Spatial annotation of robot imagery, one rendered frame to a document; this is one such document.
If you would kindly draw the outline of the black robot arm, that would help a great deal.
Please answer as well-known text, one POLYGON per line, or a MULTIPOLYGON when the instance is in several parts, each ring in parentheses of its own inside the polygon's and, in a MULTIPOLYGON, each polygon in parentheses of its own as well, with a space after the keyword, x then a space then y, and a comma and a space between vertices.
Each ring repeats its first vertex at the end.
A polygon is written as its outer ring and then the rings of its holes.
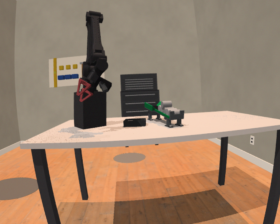
POLYGON ((82 76, 87 77, 91 71, 96 72, 90 80, 94 82, 95 91, 99 84, 103 93, 110 90, 112 83, 100 77, 108 68, 107 56, 103 49, 100 36, 99 23, 103 22, 103 14, 100 12, 86 12, 87 26, 87 60, 83 62, 82 76))

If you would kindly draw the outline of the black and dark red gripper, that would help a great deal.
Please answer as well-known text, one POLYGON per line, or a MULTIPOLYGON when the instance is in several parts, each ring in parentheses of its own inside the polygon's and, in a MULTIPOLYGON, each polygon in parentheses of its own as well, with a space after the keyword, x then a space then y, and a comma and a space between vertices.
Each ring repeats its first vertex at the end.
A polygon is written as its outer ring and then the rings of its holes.
POLYGON ((80 100, 79 100, 80 102, 83 102, 84 100, 86 100, 87 98, 91 97, 94 94, 95 85, 94 85, 94 82, 92 80, 90 80, 90 78, 92 77, 92 75, 94 73, 96 73, 96 72, 91 71, 87 77, 83 76, 82 78, 79 79, 78 89, 77 89, 76 95, 80 96, 80 100), (81 84, 84 85, 85 88, 82 88, 82 91, 79 93, 81 84), (84 92, 89 94, 89 95, 86 96, 84 99, 82 99, 82 96, 83 96, 84 92))

